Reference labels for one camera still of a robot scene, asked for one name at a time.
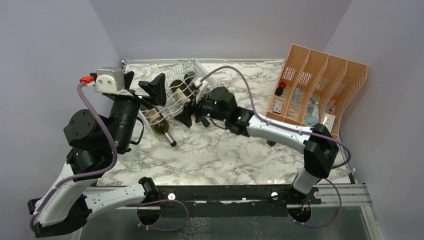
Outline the dark-neck green wine bottle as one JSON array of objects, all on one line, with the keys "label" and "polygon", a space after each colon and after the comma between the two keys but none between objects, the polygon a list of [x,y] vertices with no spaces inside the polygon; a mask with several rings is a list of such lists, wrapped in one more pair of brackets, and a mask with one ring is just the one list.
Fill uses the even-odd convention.
[{"label": "dark-neck green wine bottle", "polygon": [[190,86],[187,86],[182,80],[176,79],[172,81],[170,84],[170,90],[173,93],[176,102],[180,104],[182,109],[184,103],[186,102],[193,101],[196,104],[194,91],[191,89]]}]

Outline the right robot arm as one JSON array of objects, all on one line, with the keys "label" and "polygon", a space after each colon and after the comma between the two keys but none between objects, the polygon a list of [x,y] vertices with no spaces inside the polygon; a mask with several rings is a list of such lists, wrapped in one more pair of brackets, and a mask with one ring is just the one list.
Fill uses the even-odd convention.
[{"label": "right robot arm", "polygon": [[304,166],[288,190],[289,199],[300,204],[313,186],[329,176],[339,152],[331,133],[323,124],[299,126],[277,121],[237,105],[235,96],[226,87],[214,88],[200,99],[190,99],[174,119],[187,127],[203,118],[222,121],[236,135],[261,138],[290,147],[303,154]]}]

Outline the silver-neck green wine bottle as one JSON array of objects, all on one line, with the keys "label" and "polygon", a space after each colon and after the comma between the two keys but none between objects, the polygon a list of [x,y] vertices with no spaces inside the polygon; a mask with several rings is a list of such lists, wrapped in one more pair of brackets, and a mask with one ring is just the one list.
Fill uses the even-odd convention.
[{"label": "silver-neck green wine bottle", "polygon": [[197,76],[198,76],[198,74],[194,71],[186,72],[185,75],[184,75],[184,83],[187,86],[191,86],[192,82],[196,79]]}]

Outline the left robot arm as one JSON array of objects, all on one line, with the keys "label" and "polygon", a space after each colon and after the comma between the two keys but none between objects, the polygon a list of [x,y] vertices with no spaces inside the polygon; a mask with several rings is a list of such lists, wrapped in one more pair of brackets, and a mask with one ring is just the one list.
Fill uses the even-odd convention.
[{"label": "left robot arm", "polygon": [[70,152],[49,191],[27,204],[30,228],[37,238],[73,233],[109,210],[159,204],[160,192],[150,177],[118,190],[85,194],[116,165],[118,155],[131,150],[140,108],[166,103],[164,73],[150,82],[139,82],[145,95],[131,90],[133,78],[132,71],[105,67],[79,80],[77,93],[85,108],[77,111],[63,130]]}]

